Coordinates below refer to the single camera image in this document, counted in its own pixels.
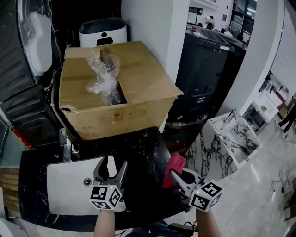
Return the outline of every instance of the plastic wrap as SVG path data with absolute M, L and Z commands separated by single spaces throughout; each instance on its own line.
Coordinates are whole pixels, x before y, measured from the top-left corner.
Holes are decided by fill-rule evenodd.
M 88 92 L 99 94 L 105 105 L 120 103 L 120 95 L 116 89 L 117 75 L 119 73 L 120 59 L 113 54 L 91 51 L 86 58 L 89 66 L 97 74 L 97 80 L 86 86 Z

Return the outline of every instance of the toilet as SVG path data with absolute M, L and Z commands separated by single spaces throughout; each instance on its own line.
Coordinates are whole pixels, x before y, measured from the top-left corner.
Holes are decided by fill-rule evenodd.
M 0 218 L 1 237 L 29 237 L 18 225 Z

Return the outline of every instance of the black countertop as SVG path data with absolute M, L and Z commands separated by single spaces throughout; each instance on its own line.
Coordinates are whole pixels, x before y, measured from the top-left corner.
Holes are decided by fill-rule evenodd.
M 162 188 L 170 154 L 157 128 L 107 137 L 80 144 L 80 160 L 112 155 L 117 170 L 124 161 L 128 170 L 122 188 L 124 212 L 115 213 L 117 230 L 143 226 L 173 216 L 185 209 L 172 189 Z M 55 215 L 49 211 L 46 170 L 60 163 L 58 144 L 24 151 L 19 171 L 21 218 L 31 223 L 65 231 L 92 232 L 97 215 Z

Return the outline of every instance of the cardboard box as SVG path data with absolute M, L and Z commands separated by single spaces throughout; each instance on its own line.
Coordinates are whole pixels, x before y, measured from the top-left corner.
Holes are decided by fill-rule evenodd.
M 86 85 L 96 80 L 95 72 L 86 61 L 92 50 L 114 54 L 121 60 L 118 80 L 127 104 L 105 106 L 100 94 L 87 92 Z M 59 103 L 83 140 L 160 127 L 181 94 L 141 41 L 66 49 Z

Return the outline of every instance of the human arm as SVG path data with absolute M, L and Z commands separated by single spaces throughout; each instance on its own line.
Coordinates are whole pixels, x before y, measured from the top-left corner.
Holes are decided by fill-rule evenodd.
M 196 210 L 198 237 L 221 237 L 219 227 L 211 210 L 202 212 Z
M 99 212 L 93 237 L 115 237 L 114 211 L 101 210 Z

